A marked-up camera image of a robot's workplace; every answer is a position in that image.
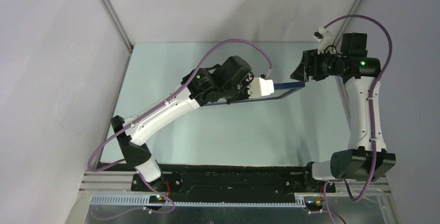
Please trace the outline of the left aluminium corner post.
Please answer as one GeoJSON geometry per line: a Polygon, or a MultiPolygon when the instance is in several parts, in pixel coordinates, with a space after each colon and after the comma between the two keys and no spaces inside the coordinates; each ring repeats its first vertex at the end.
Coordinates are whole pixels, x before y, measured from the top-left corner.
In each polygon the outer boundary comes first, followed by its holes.
{"type": "Polygon", "coordinates": [[[113,27],[115,28],[118,36],[122,40],[126,50],[129,53],[132,53],[134,44],[130,40],[127,31],[125,30],[111,0],[99,0],[101,5],[103,6],[104,11],[109,17],[113,27]]]}

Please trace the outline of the right aluminium corner post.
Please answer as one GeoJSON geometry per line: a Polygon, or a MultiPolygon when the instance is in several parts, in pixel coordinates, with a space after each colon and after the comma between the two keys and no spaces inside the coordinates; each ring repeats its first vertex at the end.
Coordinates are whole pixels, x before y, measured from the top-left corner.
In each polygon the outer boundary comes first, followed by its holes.
{"type": "MultiPolygon", "coordinates": [[[[354,0],[349,11],[348,11],[348,15],[357,14],[358,9],[361,6],[362,2],[363,2],[363,0],[354,0]]],[[[342,20],[342,24],[336,33],[335,39],[333,41],[333,45],[335,45],[336,47],[339,45],[339,43],[341,42],[342,36],[346,32],[346,30],[348,29],[350,23],[351,23],[351,18],[347,18],[347,19],[342,20]]]]}

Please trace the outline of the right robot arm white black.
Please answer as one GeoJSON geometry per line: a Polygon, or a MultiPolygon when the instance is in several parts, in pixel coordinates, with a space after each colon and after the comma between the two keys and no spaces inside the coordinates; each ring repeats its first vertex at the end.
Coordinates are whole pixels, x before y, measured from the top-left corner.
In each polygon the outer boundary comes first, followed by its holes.
{"type": "Polygon", "coordinates": [[[367,57],[364,33],[344,34],[339,52],[330,31],[320,29],[314,35],[319,47],[303,52],[290,78],[302,82],[342,78],[349,102],[350,139],[346,150],[333,153],[325,162],[310,163],[311,172],[302,177],[302,186],[315,192],[323,180],[376,181],[396,164],[396,155],[387,151],[380,126],[380,61],[367,57]]]}

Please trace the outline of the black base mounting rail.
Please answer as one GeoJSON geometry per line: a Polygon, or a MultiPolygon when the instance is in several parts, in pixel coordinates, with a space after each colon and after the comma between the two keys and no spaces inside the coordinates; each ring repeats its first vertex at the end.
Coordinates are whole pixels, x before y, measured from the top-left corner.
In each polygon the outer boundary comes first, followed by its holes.
{"type": "Polygon", "coordinates": [[[172,193],[196,186],[205,187],[274,187],[295,192],[320,192],[323,180],[314,180],[300,172],[172,172],[149,183],[154,189],[172,193]]]}

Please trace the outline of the wooden picture frame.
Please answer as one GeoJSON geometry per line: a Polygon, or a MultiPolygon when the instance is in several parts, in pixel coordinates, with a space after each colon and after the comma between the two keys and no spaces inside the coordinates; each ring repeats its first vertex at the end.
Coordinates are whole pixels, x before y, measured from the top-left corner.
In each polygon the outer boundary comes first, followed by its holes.
{"type": "Polygon", "coordinates": [[[227,103],[225,99],[222,98],[224,92],[220,90],[218,86],[210,87],[203,90],[201,93],[196,95],[195,100],[200,106],[205,105],[230,105],[236,103],[249,103],[249,102],[259,102],[259,101],[269,101],[269,100],[279,100],[285,98],[294,92],[305,87],[303,82],[284,82],[284,83],[274,83],[274,93],[268,96],[263,96],[259,98],[250,99],[248,95],[248,87],[246,88],[247,99],[227,103]]]}

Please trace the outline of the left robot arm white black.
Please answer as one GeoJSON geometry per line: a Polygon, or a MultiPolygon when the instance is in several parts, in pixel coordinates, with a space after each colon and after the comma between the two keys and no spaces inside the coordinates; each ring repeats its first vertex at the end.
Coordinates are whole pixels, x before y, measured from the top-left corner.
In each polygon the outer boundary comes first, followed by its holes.
{"type": "Polygon", "coordinates": [[[111,126],[126,164],[142,175],[144,185],[151,191],[160,190],[164,177],[147,147],[147,140],[176,118],[207,103],[247,99],[253,76],[251,66],[245,60],[231,56],[221,65],[193,70],[155,106],[128,118],[114,116],[111,126]]]}

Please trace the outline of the aluminium corner post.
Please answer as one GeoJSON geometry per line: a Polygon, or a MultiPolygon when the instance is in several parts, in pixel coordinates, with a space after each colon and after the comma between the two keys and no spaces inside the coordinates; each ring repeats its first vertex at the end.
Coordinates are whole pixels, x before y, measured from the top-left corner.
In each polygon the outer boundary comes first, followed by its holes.
{"type": "Polygon", "coordinates": [[[104,11],[109,17],[113,27],[115,28],[118,36],[122,40],[126,50],[129,53],[132,53],[134,44],[130,40],[127,31],[125,30],[111,0],[99,0],[101,5],[103,6],[104,11]]]}
{"type": "MultiPolygon", "coordinates": [[[[363,2],[363,0],[354,0],[349,11],[348,11],[348,15],[357,14],[358,9],[361,6],[362,2],[363,2]]],[[[342,24],[336,33],[335,39],[333,41],[333,45],[335,45],[336,47],[339,45],[339,43],[341,42],[342,36],[346,32],[346,30],[348,29],[350,23],[351,23],[351,18],[347,18],[347,19],[342,20],[342,24]]]]}

